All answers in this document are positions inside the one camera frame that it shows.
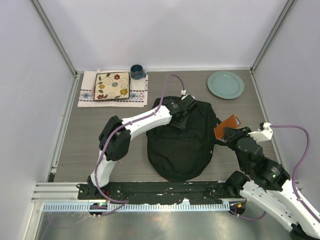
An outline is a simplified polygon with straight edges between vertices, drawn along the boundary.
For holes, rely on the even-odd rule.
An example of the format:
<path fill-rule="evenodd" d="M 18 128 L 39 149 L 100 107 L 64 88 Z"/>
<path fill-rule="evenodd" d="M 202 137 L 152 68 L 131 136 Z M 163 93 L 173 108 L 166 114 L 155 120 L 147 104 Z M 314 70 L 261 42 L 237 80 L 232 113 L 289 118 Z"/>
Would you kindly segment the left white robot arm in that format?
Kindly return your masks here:
<path fill-rule="evenodd" d="M 177 100 L 162 97 L 159 104 L 147 112 L 123 119 L 111 117 L 98 138 L 99 157 L 87 179 L 88 194 L 97 200 L 107 195 L 111 172 L 116 162 L 127 155 L 134 138 L 160 126 L 182 128 L 196 107 L 197 101 L 189 94 Z"/>

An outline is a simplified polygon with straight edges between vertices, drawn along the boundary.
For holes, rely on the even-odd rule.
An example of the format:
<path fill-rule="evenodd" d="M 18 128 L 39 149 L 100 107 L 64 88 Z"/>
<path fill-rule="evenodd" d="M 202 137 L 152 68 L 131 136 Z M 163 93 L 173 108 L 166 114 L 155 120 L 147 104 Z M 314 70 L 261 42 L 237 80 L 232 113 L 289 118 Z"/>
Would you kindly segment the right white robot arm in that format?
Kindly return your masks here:
<path fill-rule="evenodd" d="M 240 170 L 226 180 L 226 193 L 253 202 L 277 220 L 293 240 L 320 238 L 320 213 L 296 186 L 296 172 L 289 174 L 265 157 L 260 142 L 273 137 L 274 124 L 262 122 L 259 130 L 224 128 L 224 142 L 235 152 Z"/>

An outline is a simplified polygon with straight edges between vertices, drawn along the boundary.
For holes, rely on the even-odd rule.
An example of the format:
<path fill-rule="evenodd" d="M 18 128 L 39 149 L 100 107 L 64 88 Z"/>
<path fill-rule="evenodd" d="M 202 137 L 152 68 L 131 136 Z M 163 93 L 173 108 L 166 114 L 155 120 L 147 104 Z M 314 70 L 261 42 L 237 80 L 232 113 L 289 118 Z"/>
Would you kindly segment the brown leather wallet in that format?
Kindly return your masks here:
<path fill-rule="evenodd" d="M 224 139 L 225 128 L 237 129 L 241 124 L 241 120 L 236 114 L 231 115 L 213 129 L 215 138 L 218 140 Z"/>

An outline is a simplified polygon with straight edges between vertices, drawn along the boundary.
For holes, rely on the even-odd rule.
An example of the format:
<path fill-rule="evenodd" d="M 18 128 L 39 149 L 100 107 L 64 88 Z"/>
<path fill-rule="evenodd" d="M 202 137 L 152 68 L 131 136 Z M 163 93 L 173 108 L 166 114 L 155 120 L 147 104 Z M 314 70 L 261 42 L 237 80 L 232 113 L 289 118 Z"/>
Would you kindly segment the black student backpack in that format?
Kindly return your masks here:
<path fill-rule="evenodd" d="M 170 182 L 198 177 L 210 163 L 214 146 L 225 145 L 214 133 L 220 123 L 212 105 L 198 101 L 183 129 L 168 124 L 146 132 L 150 164 Z"/>

